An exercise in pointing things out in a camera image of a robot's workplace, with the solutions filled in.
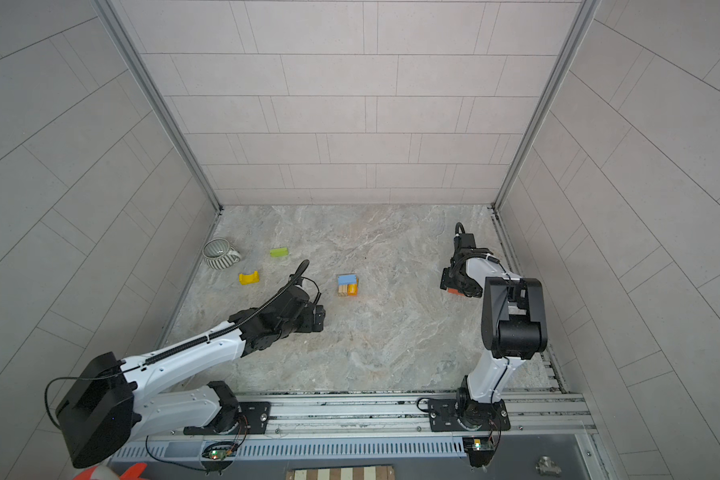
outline side wall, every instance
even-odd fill
[[[46,383],[154,348],[213,218],[90,3],[0,0],[0,478],[61,474]]]
[[[230,205],[492,202],[579,7],[113,4]]]
[[[500,216],[620,477],[720,478],[720,0],[604,0]]]

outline metal corner post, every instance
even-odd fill
[[[570,64],[576,56],[576,50],[581,44],[581,41],[584,39],[586,30],[592,23],[595,9],[599,3],[600,0],[583,0],[581,6],[579,6],[579,10],[576,12],[576,17],[570,26],[568,35],[563,43],[563,47],[560,49],[560,54],[557,55],[557,60],[552,68],[552,73],[547,79],[547,84],[544,86],[544,91],[539,97],[539,102],[536,104],[534,114],[530,118],[528,127],[523,133],[522,140],[520,140],[518,151],[515,152],[514,159],[512,159],[512,163],[509,166],[507,176],[504,178],[504,182],[501,184],[501,188],[499,189],[499,195],[496,197],[496,201],[493,205],[497,212],[506,201],[509,189],[514,182],[514,179],[517,178],[518,172],[520,171],[520,167],[525,161],[525,158],[528,156],[530,147],[533,145],[536,135],[541,128],[541,123],[544,121],[547,111],[550,110],[552,101],[557,95],[557,91],[560,90],[560,86],[563,84],[568,68],[570,68]]]
[[[120,18],[117,16],[114,8],[112,7],[110,0],[91,0],[96,13],[99,14],[101,22],[104,24],[104,28],[109,33],[110,38],[115,43],[117,50],[123,57],[128,69],[133,74],[136,83],[139,85],[141,90],[146,96],[146,100],[152,105],[152,109],[157,116],[157,119],[163,125],[168,138],[171,140],[173,145],[176,147],[176,151],[184,159],[187,166],[192,172],[192,176],[200,182],[200,185],[205,190],[208,199],[213,206],[213,209],[218,214],[221,209],[221,202],[219,197],[216,196],[216,192],[208,183],[208,179],[202,172],[200,164],[197,162],[190,146],[186,143],[181,130],[177,126],[176,120],[173,118],[168,106],[163,101],[163,96],[157,91],[157,86],[150,76],[150,73],[146,70],[146,66],[141,61],[141,56],[136,51],[134,44],[128,37],[128,33],[125,31]]]

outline marble floor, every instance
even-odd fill
[[[482,205],[228,206],[216,237],[243,260],[200,266],[168,343],[211,328],[267,300],[309,259],[326,308],[320,333],[293,333],[269,349],[205,370],[182,388],[223,379],[235,392],[450,390],[475,366],[482,299],[440,290],[456,222],[478,246],[504,256]],[[289,255],[272,258],[271,248]],[[238,274],[261,281],[241,286]],[[358,296],[336,295],[336,275],[357,274]],[[305,282],[314,295],[315,287]],[[526,362],[510,387],[548,387],[541,359]]]

